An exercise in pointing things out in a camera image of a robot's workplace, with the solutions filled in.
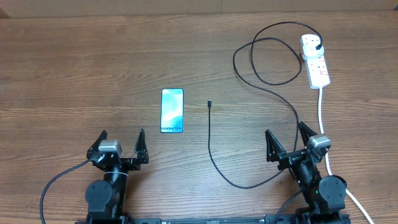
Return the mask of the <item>Samsung Galaxy smartphone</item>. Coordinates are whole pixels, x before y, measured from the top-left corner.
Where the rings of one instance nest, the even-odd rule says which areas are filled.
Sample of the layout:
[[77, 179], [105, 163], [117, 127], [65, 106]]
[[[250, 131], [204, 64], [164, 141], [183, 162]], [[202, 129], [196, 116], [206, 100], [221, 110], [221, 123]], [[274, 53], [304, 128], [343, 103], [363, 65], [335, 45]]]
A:
[[183, 132], [183, 89], [162, 90], [160, 131], [162, 133]]

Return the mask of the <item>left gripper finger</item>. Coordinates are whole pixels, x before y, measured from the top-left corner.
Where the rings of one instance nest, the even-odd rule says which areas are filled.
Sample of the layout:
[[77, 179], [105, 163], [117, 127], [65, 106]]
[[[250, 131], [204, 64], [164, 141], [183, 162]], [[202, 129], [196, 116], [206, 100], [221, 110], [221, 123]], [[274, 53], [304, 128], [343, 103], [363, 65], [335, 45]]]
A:
[[95, 151], [98, 151], [101, 141], [107, 140], [107, 136], [108, 133], [106, 130], [103, 130], [97, 140], [89, 147], [87, 153], [94, 153]]
[[148, 159], [149, 154], [146, 146], [145, 131], [140, 129], [139, 137], [137, 139], [134, 152], [137, 154], [138, 159]]

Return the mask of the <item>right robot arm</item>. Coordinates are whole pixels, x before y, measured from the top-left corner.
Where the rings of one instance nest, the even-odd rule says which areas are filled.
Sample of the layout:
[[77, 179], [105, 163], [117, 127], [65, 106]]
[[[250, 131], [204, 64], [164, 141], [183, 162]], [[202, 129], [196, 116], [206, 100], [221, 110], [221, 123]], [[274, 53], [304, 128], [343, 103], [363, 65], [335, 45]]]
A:
[[[322, 177], [317, 169], [330, 149], [330, 139], [303, 122], [298, 129], [305, 147], [294, 152], [286, 152], [270, 130], [265, 132], [267, 161], [277, 162], [280, 171], [290, 170], [300, 188], [276, 215], [266, 216], [266, 223], [350, 223], [349, 215], [341, 213], [345, 209], [346, 181], [338, 175]], [[296, 209], [294, 214], [282, 215], [287, 204], [298, 195], [303, 195], [306, 206]]]

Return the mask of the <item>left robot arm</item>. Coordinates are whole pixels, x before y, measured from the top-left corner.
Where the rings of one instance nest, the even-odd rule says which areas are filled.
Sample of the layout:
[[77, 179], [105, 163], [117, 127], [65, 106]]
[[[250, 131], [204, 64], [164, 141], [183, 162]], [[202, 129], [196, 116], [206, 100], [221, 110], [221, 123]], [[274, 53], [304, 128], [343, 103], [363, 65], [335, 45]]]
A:
[[86, 189], [88, 203], [86, 223], [133, 223], [124, 212], [127, 181], [130, 171], [140, 170], [149, 162], [145, 132], [140, 130], [134, 152], [136, 157], [122, 157], [118, 140], [108, 140], [102, 131], [87, 150], [87, 159], [104, 172], [103, 179], [92, 182]]

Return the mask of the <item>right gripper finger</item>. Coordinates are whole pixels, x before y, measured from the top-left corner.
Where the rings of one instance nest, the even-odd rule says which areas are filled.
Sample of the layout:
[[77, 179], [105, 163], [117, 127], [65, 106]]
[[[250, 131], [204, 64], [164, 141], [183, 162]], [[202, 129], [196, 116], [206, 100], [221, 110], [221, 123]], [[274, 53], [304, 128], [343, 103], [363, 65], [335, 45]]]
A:
[[271, 130], [265, 131], [266, 144], [267, 144], [267, 162], [275, 162], [280, 159], [280, 156], [286, 154], [285, 149], [281, 143], [273, 135]]
[[309, 139], [312, 136], [317, 135], [317, 133], [314, 130], [312, 130], [311, 128], [309, 128], [303, 121], [300, 121], [298, 123], [298, 128], [299, 128], [304, 146], [307, 145]]

